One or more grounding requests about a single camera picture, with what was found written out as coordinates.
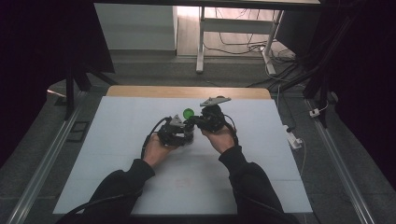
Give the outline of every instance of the green ball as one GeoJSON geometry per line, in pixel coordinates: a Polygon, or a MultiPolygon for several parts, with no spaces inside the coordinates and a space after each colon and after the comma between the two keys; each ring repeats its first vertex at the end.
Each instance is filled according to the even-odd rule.
{"type": "Polygon", "coordinates": [[[194,111],[187,108],[183,111],[183,117],[184,119],[189,119],[191,116],[194,116],[194,111]]]}

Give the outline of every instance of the person's left hand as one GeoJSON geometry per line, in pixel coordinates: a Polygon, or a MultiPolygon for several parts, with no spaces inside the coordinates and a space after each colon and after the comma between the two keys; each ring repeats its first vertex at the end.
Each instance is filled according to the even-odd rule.
{"type": "Polygon", "coordinates": [[[148,140],[143,161],[148,163],[151,167],[154,167],[163,161],[169,152],[175,149],[177,149],[177,147],[164,146],[158,135],[154,133],[148,140]]]}

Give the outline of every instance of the black jacket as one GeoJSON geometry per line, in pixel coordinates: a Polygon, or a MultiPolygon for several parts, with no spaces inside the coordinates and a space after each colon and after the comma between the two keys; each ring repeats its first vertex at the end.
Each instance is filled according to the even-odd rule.
{"type": "MultiPolygon", "coordinates": [[[[284,214],[264,170],[247,162],[240,146],[225,151],[219,161],[230,172],[240,223],[298,223],[295,217],[284,214]]],[[[139,159],[134,160],[129,171],[113,172],[102,181],[90,202],[128,192],[135,194],[87,208],[73,223],[127,223],[146,180],[154,175],[152,168],[139,159]]]]}

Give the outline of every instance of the wooden table edge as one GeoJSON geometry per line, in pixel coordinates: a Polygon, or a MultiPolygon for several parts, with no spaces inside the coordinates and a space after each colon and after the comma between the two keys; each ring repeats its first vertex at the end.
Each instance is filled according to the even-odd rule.
{"type": "Polygon", "coordinates": [[[271,99],[270,92],[263,88],[111,86],[106,94],[106,96],[149,98],[208,98],[220,95],[235,99],[271,99]]]}

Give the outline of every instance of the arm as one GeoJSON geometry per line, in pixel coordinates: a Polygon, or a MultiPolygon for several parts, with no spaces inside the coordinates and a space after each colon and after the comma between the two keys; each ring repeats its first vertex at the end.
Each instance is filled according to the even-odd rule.
{"type": "Polygon", "coordinates": [[[152,168],[174,149],[176,147],[162,145],[157,134],[152,135],[144,159],[134,160],[131,169],[127,172],[118,170],[108,175],[96,189],[90,202],[131,192],[132,194],[85,209],[82,217],[75,223],[126,223],[145,182],[155,175],[152,168]]]}
{"type": "Polygon", "coordinates": [[[219,160],[230,172],[238,216],[243,223],[298,223],[283,212],[266,173],[258,164],[246,161],[242,148],[234,145],[227,128],[202,133],[221,154],[219,160]]]}

